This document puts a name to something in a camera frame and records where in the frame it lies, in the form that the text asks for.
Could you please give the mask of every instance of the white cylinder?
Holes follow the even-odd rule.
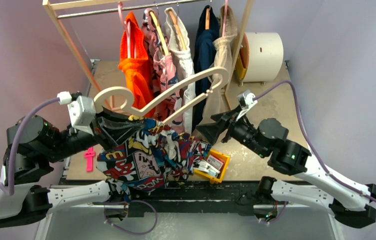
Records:
[[[243,82],[274,80],[283,61],[283,44],[279,34],[246,32],[245,35],[248,45],[248,65]]]

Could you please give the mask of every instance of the clothing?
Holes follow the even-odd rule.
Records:
[[[145,9],[143,16],[142,32],[144,34],[145,46],[147,46],[149,56],[152,56],[153,69],[152,69],[152,83],[154,95],[158,96],[165,90],[171,88],[178,82],[176,67],[173,64],[172,56],[163,55],[161,53],[161,42],[158,33],[151,19],[151,8]],[[157,105],[157,119],[164,121],[168,116],[182,107],[182,98],[180,92],[176,91],[167,97],[164,101]],[[182,115],[178,116],[170,124],[171,127],[177,132],[183,132],[183,119]]]
[[[127,201],[131,188],[151,192],[165,188],[170,177],[186,181],[193,174],[193,165],[211,149],[210,144],[187,133],[177,134],[160,121],[133,116],[129,120],[144,122],[144,129],[97,157],[97,169]]]
[[[126,21],[130,21],[131,48],[136,47],[137,56],[136,58],[127,58],[127,34],[124,32],[120,44],[119,69],[125,73],[126,87],[135,97],[132,106],[137,109],[142,109],[153,99],[149,85],[151,74],[148,65],[148,55],[143,45],[144,35],[139,29],[136,18],[132,12],[126,16]],[[154,115],[154,112],[155,108],[149,111],[145,116],[151,118]]]
[[[164,27],[165,27],[167,36],[169,36],[168,48],[173,57],[173,64],[176,66],[176,69],[177,69],[177,78],[180,81],[182,81],[186,79],[187,77],[195,74],[194,62],[192,61],[192,57],[191,57],[191,49],[189,48],[188,32],[186,31],[185,25],[183,25],[180,18],[177,17],[177,25],[179,26],[180,32],[182,33],[182,36],[177,36],[177,33],[174,29],[173,21],[169,15],[169,11],[173,11],[175,13],[172,7],[169,7],[165,10],[166,24]],[[185,45],[186,45],[186,50],[182,50],[179,48],[177,37],[183,38]],[[184,106],[185,104],[189,103],[195,97],[196,97],[195,96],[195,83],[191,83],[187,87],[183,88],[182,105]],[[193,109],[191,107],[190,109],[186,110],[182,116],[184,132],[188,134],[192,133],[192,114],[193,114]]]
[[[225,6],[223,5],[220,8],[220,16],[223,19],[225,13]],[[216,48],[216,56],[214,58],[214,67],[224,67],[228,71],[232,68],[232,52],[230,50],[231,42],[235,39],[238,34],[238,27],[236,23],[235,14],[232,11],[232,8],[228,6],[227,8],[227,15],[226,15],[226,28],[225,28],[225,36],[222,36],[223,31],[223,24],[220,26],[220,35],[218,39],[216,39],[213,44]],[[218,82],[222,80],[222,76],[220,74],[213,74],[211,78],[211,86],[216,85]],[[219,91],[213,92],[209,95],[206,99],[204,111],[202,114],[203,120],[201,124],[208,124],[213,123],[214,121],[211,120],[211,116],[214,114],[220,113],[220,106],[223,106],[222,103],[222,96]]]
[[[210,8],[210,28],[205,29],[205,17],[207,8]],[[219,37],[219,22],[213,13],[213,8],[206,6],[201,14],[200,22],[198,25],[197,37],[195,41],[195,56],[194,56],[194,70],[195,73],[199,73],[206,69],[209,69],[214,62],[216,55],[216,48],[213,42]],[[195,82],[195,94],[198,96],[201,93],[205,93],[211,86],[208,77],[203,78]],[[194,118],[192,123],[192,129],[201,122],[202,114],[204,111],[206,100],[204,99],[196,105],[194,110]]]

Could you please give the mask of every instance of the yellow container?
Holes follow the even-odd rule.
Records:
[[[211,184],[220,184],[220,183],[222,183],[223,177],[225,176],[226,168],[227,168],[227,166],[230,162],[230,157],[228,155],[225,155],[225,154],[218,152],[218,151],[215,151],[213,149],[210,150],[210,152],[208,154],[209,155],[211,154],[213,157],[220,158],[223,161],[225,161],[225,164],[223,165],[223,169],[222,169],[222,171],[220,171],[219,176],[218,177],[212,177],[212,176],[206,174],[205,172],[202,172],[202,171],[199,171],[199,170],[196,170],[196,169],[194,169],[194,173],[202,176],[205,179],[210,179]]]

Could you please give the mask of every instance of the pink hanger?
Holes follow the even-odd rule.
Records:
[[[120,22],[123,26],[124,31],[126,31],[126,37],[127,37],[127,58],[131,58],[131,48],[130,48],[130,22],[129,21],[124,21],[123,20],[123,15],[122,15],[122,7],[123,4],[121,2],[118,3],[118,10],[119,10],[119,17],[120,17]]]
[[[223,29],[222,29],[222,37],[225,36],[225,29],[226,29],[226,18],[227,18],[227,2],[228,0],[225,0],[225,16],[223,17]]]

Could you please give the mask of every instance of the white bracket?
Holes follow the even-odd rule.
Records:
[[[79,96],[67,105],[71,126],[77,130],[93,135],[90,124],[95,117],[94,100],[87,96]]]
[[[241,93],[237,96],[237,98],[242,110],[241,112],[239,112],[235,121],[241,119],[241,117],[247,114],[247,112],[250,111],[250,109],[252,109],[257,104],[257,100],[254,100],[255,95],[250,90]]]

